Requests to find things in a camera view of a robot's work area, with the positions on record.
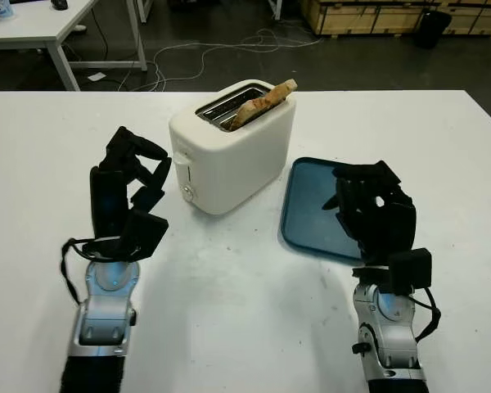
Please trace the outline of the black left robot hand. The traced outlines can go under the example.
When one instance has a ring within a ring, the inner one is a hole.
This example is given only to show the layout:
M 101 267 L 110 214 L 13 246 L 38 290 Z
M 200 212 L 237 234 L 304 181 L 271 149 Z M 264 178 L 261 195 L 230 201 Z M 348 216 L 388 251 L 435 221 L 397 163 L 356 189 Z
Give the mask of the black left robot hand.
M 106 146 L 105 158 L 90 170 L 94 236 L 120 235 L 132 207 L 150 212 L 164 196 L 171 163 L 164 148 L 119 127 Z

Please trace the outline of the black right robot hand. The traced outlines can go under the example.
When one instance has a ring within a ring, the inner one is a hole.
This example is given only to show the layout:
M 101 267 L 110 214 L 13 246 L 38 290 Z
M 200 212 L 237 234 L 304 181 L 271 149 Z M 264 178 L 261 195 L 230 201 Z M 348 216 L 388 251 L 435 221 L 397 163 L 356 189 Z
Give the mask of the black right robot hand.
M 336 211 L 341 227 L 358 243 L 365 264 L 386 265 L 390 255 L 412 249 L 416 207 L 383 160 L 373 165 L 338 163 L 332 174 L 336 194 L 322 208 Z

